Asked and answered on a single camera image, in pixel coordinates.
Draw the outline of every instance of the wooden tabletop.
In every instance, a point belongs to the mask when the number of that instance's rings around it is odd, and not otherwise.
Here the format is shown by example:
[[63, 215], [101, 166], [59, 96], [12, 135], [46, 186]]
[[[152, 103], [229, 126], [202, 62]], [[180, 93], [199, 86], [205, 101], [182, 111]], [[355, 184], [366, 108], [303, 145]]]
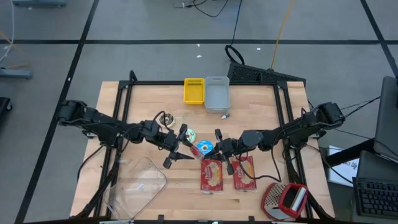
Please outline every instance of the wooden tabletop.
[[[289, 96], [294, 117], [300, 116], [301, 108], [308, 109], [307, 96], [303, 83], [289, 82]], [[99, 93], [98, 111], [112, 116], [116, 100], [118, 82], [103, 82]], [[282, 107], [285, 108], [283, 92], [280, 91]], [[215, 129], [220, 128], [224, 138], [239, 138], [247, 129], [274, 129], [279, 126], [275, 96], [271, 86], [230, 86], [231, 109], [228, 119], [221, 114], [210, 114], [204, 105], [186, 105], [183, 102], [183, 86], [178, 85], [135, 85], [129, 107], [128, 123], [138, 123], [153, 117], [161, 110], [175, 116], [177, 123], [173, 129], [179, 130], [182, 123], [188, 125], [197, 134], [195, 143], [206, 139], [216, 143]], [[119, 110], [119, 119], [123, 111], [123, 100]], [[318, 147], [316, 140], [308, 144]], [[99, 146], [97, 139], [89, 139], [85, 157]], [[190, 155], [190, 151], [180, 146], [181, 153]], [[334, 216], [328, 185], [318, 151], [306, 147], [301, 150], [307, 185], [318, 203], [325, 211]], [[249, 153], [254, 158], [256, 176], [267, 174], [277, 177], [271, 152], [255, 150]], [[150, 158], [167, 176], [165, 189], [136, 217], [137, 220], [157, 219], [159, 214], [167, 220], [247, 220], [255, 216], [256, 220], [268, 220], [260, 209], [261, 198], [266, 187], [273, 183], [271, 179], [257, 180], [257, 191], [239, 192], [234, 189], [232, 176], [226, 172], [223, 164], [223, 187], [220, 194], [207, 195], [200, 191], [200, 163], [197, 160], [177, 161], [171, 169], [164, 169], [162, 163], [168, 151], [159, 151], [147, 142], [130, 144], [122, 154], [124, 162], [135, 163], [141, 157]], [[288, 183], [287, 170], [282, 158], [282, 143], [274, 147], [274, 155], [280, 170], [282, 183]], [[98, 188], [104, 160], [104, 150], [92, 158], [82, 169], [76, 188], [76, 194], [70, 215], [76, 215], [91, 199]]]

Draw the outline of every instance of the yellow cable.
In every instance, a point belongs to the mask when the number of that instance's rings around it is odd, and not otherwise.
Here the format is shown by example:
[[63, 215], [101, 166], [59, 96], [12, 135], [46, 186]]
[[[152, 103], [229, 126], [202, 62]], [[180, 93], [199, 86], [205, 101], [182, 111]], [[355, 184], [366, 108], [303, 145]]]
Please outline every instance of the yellow cable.
[[271, 62], [271, 69], [274, 69], [274, 61], [275, 61], [275, 57], [276, 57], [276, 51], [278, 49], [279, 39], [280, 39], [280, 36], [282, 35], [282, 30], [284, 29], [284, 26], [286, 24], [287, 18], [289, 17], [290, 10], [292, 9], [292, 5], [293, 5], [293, 0], [290, 0], [289, 8], [288, 8], [288, 10], [286, 12], [285, 18], [284, 18], [284, 20], [282, 22], [282, 25], [281, 25], [280, 29], [279, 29], [278, 38], [276, 38], [274, 55], [272, 56], [272, 62]]
[[19, 53], [21, 53], [28, 62], [28, 64], [26, 64], [26, 65], [14, 65], [14, 66], [8, 67], [7, 69], [18, 69], [18, 68], [31, 67], [31, 63], [30, 63], [30, 60], [29, 60], [29, 57], [27, 56], [27, 54], [25, 54], [25, 52], [23, 52], [17, 45], [12, 44], [11, 40], [9, 40], [8, 37], [5, 34], [3, 34], [3, 32], [1, 32], [1, 31], [0, 31], [0, 36], [10, 44], [9, 47], [14, 47], [15, 49], [17, 49], [19, 51]]

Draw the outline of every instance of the gray bin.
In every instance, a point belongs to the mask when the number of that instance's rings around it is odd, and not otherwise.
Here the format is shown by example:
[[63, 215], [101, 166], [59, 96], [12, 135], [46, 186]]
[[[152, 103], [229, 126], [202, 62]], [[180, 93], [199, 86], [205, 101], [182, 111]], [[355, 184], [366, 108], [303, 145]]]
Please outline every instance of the gray bin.
[[205, 78], [205, 106], [208, 113], [226, 113], [231, 107], [229, 78]]

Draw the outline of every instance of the red box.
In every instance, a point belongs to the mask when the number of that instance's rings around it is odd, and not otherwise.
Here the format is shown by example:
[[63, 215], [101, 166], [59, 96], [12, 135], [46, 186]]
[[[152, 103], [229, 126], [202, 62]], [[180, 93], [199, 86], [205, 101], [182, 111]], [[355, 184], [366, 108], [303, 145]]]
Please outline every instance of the red box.
[[[249, 156], [241, 157], [241, 163], [244, 170], [251, 176], [254, 177], [254, 165], [253, 157]], [[234, 186], [236, 190], [255, 190], [257, 189], [256, 180], [250, 179], [244, 174], [239, 161], [233, 161], [232, 167], [234, 168]]]
[[214, 159], [204, 159], [201, 161], [200, 190], [206, 193], [223, 190], [221, 161]]

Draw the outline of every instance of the black floor line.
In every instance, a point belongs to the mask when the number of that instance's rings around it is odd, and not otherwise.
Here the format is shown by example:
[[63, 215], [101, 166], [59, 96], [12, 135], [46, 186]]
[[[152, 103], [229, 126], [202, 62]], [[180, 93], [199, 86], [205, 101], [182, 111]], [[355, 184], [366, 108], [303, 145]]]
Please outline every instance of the black floor line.
[[398, 77], [398, 67], [397, 67], [396, 61], [395, 61], [394, 57], [392, 56], [390, 49], [388, 48], [386, 42], [384, 41], [384, 37], [381, 34], [379, 26], [377, 25], [376, 20], [374, 19], [373, 14], [372, 14], [366, 0], [361, 0], [361, 4], [365, 10], [366, 15], [368, 16], [369, 22], [372, 25], [372, 28], [374, 30], [374, 33], [376, 34], [377, 39], [380, 40], [380, 42], [381, 42], [381, 48], [383, 49], [384, 55], [386, 55], [387, 61], [390, 64], [392, 72], [394, 73], [395, 77]]
[[30, 178], [27, 190], [24, 195], [24, 199], [22, 200], [21, 206], [19, 207], [19, 211], [18, 211], [16, 220], [15, 220], [15, 223], [23, 223], [25, 220], [26, 214], [28, 212], [30, 202], [32, 201], [34, 191], [35, 191], [37, 183], [39, 181], [40, 173], [44, 166], [44, 161], [47, 157], [47, 153], [49, 152], [51, 141], [54, 136], [55, 129], [57, 127], [57, 113], [60, 109], [60, 103], [63, 100], [65, 100], [65, 98], [67, 97], [68, 90], [69, 90], [70, 84], [72, 82], [73, 75], [75, 74], [75, 70], [76, 70], [77, 64], [79, 62], [81, 51], [84, 46], [84, 41], [87, 38], [87, 34], [90, 29], [91, 22], [93, 21], [94, 14], [95, 14], [96, 8], [98, 6], [98, 1], [99, 0], [94, 0], [93, 5], [90, 10], [90, 13], [88, 14], [88, 18], [87, 18], [85, 27], [83, 29], [83, 33], [81, 34], [80, 41], [79, 41], [78, 47], [75, 52], [75, 56], [73, 57], [72, 64], [70, 65], [70, 68], [69, 68], [68, 75], [65, 79], [65, 83], [63, 84], [60, 98], [58, 99], [58, 103], [56, 105], [56, 108], [55, 108], [55, 111], [54, 111], [54, 114], [53, 114], [53, 117], [52, 117], [52, 120], [50, 123], [49, 130], [47, 131], [47, 134], [45, 136], [44, 143], [43, 143], [42, 149], [40, 151], [39, 158], [37, 159], [35, 168], [33, 170], [32, 177]]
[[[79, 44], [80, 40], [14, 40], [15, 44]], [[169, 40], [85, 40], [84, 44], [114, 44], [114, 45], [141, 45], [141, 44], [230, 44], [229, 39], [169, 39]], [[275, 44], [271, 39], [238, 39], [235, 44]], [[280, 40], [279, 44], [305, 45], [397, 45], [398, 40]]]

